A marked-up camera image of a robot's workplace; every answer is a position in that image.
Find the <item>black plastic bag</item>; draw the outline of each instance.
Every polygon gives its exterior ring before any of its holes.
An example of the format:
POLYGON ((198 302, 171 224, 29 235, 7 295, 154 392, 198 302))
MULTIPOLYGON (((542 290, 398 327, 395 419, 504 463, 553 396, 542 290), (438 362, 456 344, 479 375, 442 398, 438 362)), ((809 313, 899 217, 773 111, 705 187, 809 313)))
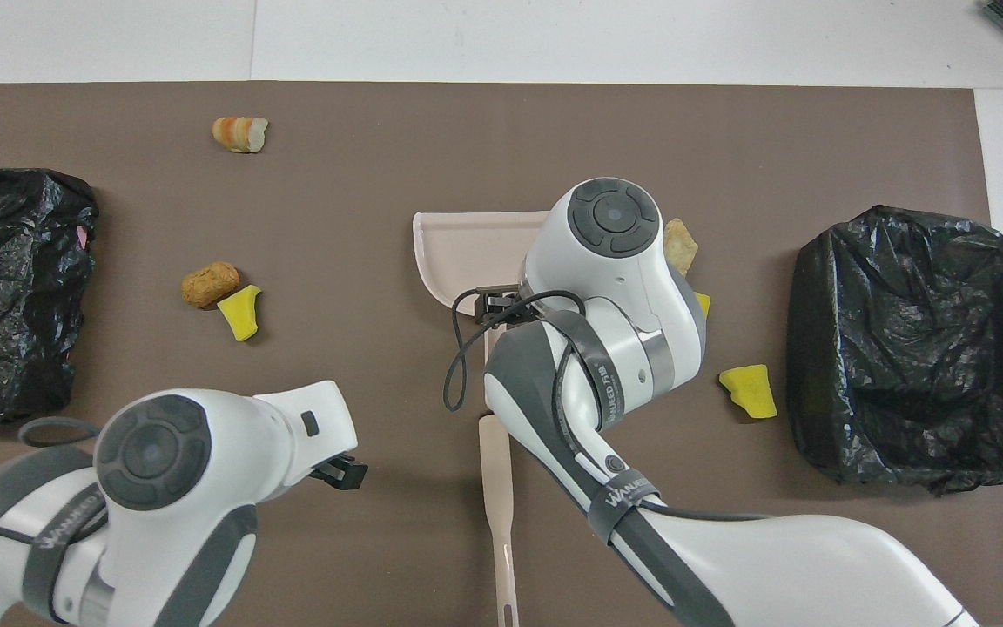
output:
POLYGON ((1003 484, 1003 235, 879 206, 803 247, 788 413, 840 482, 1003 484))
POLYGON ((0 423, 68 404, 95 196, 48 170, 0 170, 0 423))

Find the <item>white floor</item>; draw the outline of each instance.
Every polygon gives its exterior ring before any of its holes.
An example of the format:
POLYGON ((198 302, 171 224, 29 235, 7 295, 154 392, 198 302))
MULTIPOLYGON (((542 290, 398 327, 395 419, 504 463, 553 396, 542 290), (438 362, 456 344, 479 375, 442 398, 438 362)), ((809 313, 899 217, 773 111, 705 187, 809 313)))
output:
POLYGON ((978 88, 1003 231, 1003 32, 974 0, 0 0, 0 82, 978 88))

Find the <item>beige dustpan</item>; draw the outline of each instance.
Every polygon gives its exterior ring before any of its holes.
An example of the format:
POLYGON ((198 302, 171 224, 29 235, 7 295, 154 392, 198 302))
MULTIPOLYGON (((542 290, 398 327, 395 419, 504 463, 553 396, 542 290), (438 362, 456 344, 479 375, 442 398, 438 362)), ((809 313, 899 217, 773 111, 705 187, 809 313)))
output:
MULTIPOLYGON (((417 214, 412 218, 412 249, 417 271, 428 291, 450 307, 463 291, 521 281, 525 254, 533 246, 549 212, 509 214, 417 214)), ((474 299, 458 304, 474 313, 474 299)), ((485 334, 486 352, 498 332, 485 334)), ((498 627, 518 627, 518 587, 514 581, 513 471, 510 433, 493 413, 478 421, 485 519, 493 536, 493 581, 498 627)))

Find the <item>brown mat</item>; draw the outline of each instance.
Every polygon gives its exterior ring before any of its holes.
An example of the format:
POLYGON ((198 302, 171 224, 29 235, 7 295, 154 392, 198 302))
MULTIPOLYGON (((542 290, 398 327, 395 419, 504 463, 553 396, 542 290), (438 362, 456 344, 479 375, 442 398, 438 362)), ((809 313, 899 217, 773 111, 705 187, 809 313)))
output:
MULTIPOLYGON (((982 623, 1003 624, 1003 487, 942 499, 839 487, 797 455, 783 413, 751 423, 716 384, 722 369, 764 362, 782 405, 795 251, 832 223, 879 203, 987 220, 970 91, 0 84, 0 167, 56 169, 99 195, 69 415, 102 424, 178 386, 276 392, 332 378, 346 396, 366 484, 311 482, 260 508, 223 626, 494 623, 481 382, 458 415, 443 410, 454 346, 415 274, 410 223, 418 211, 549 209, 597 175, 642 184, 665 219, 683 219, 701 245, 689 281, 713 297, 700 376, 632 413, 611 444, 677 507, 877 525, 982 623), (219 115, 270 119, 263 153, 216 145, 219 115), (181 277, 211 261, 266 290, 247 344, 180 298, 181 277)), ((0 463, 24 452, 11 436, 0 431, 0 463)), ((529 453, 515 447, 514 464, 523 623, 675 624, 529 453)), ((819 602, 810 589, 792 599, 819 602)), ((12 611, 3 624, 43 623, 12 611)))

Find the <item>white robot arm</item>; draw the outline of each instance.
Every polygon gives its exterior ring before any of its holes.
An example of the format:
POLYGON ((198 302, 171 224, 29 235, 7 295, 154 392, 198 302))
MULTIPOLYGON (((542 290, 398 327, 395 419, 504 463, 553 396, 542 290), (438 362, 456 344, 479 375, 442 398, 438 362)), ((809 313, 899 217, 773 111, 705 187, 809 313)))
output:
POLYGON ((519 294, 565 290, 584 307, 543 299, 540 320, 498 338, 485 392, 510 433, 682 624, 976 626, 871 525, 678 512, 606 444, 603 429, 699 372, 704 318, 662 242, 657 205, 636 184, 594 179, 555 204, 519 294))
POLYGON ((0 467, 0 618, 24 602, 80 627, 211 624, 247 570, 255 506, 309 476, 357 488, 357 444, 333 381, 131 402, 94 457, 56 445, 0 467))

